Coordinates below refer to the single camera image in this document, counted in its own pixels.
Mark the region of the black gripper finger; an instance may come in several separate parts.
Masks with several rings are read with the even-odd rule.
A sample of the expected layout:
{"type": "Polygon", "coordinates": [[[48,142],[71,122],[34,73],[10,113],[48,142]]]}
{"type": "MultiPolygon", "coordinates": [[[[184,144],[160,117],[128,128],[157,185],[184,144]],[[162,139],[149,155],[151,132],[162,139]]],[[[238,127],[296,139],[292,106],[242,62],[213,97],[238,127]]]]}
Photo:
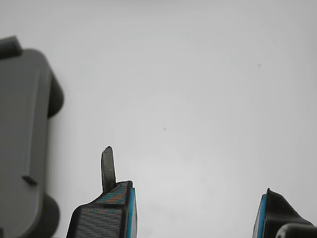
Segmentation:
{"type": "Polygon", "coordinates": [[[254,238],[316,238],[317,227],[302,218],[289,202],[270,189],[262,195],[254,238]]]}
{"type": "Polygon", "coordinates": [[[77,207],[69,223],[67,238],[136,238],[137,205],[133,182],[116,182],[113,150],[101,155],[103,191],[90,203],[77,207]]]}

